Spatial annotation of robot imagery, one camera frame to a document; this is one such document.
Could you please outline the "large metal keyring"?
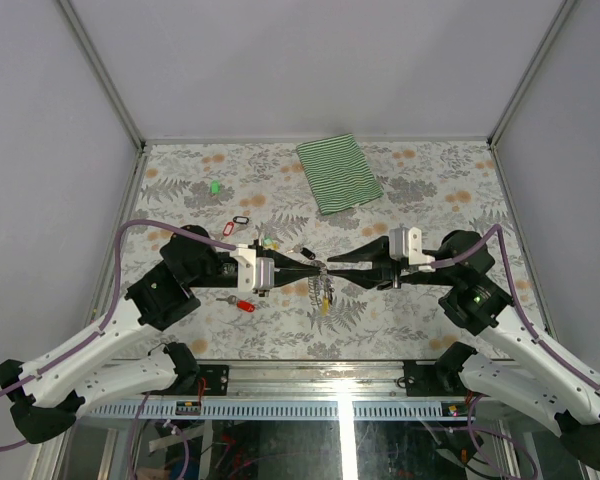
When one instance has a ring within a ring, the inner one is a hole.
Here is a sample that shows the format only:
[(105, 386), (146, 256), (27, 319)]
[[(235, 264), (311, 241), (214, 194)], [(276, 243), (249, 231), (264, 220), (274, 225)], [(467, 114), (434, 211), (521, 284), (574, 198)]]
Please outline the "large metal keyring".
[(320, 267), (320, 275), (308, 279), (309, 297), (311, 304), (321, 313), (321, 301), (323, 297), (328, 297), (330, 304), (333, 303), (334, 287), (331, 277), (327, 274), (327, 268)]

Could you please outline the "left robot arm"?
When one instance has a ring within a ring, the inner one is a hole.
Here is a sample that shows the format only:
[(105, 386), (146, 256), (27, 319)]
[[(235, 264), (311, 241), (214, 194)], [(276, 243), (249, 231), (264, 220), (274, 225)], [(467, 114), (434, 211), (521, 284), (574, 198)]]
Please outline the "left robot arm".
[(199, 308), (194, 289), (264, 296), (320, 273), (316, 266), (257, 242), (233, 246), (212, 239), (197, 225), (158, 226), (171, 234), (160, 262), (127, 291), (116, 290), (100, 319), (35, 360), (0, 364), (0, 386), (25, 442), (51, 440), (89, 411), (131, 395), (200, 392), (200, 367), (184, 343), (172, 341), (143, 359), (107, 365), (125, 348), (164, 332)]

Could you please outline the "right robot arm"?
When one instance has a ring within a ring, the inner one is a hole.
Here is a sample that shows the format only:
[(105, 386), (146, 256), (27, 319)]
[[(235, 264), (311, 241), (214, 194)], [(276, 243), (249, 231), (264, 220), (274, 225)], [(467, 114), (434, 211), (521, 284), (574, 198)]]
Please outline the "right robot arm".
[(438, 387), (452, 395), (463, 389), (484, 394), (510, 406), (553, 433), (578, 461), (600, 471), (600, 373), (532, 323), (512, 288), (489, 278), (495, 260), (487, 241), (501, 234), (498, 225), (485, 235), (455, 230), (437, 250), (425, 250), (420, 229), (397, 228), (334, 258), (342, 265), (369, 262), (370, 269), (332, 274), (364, 289), (447, 287), (438, 301), (445, 316), (525, 371), (498, 366), (456, 341), (434, 364)]

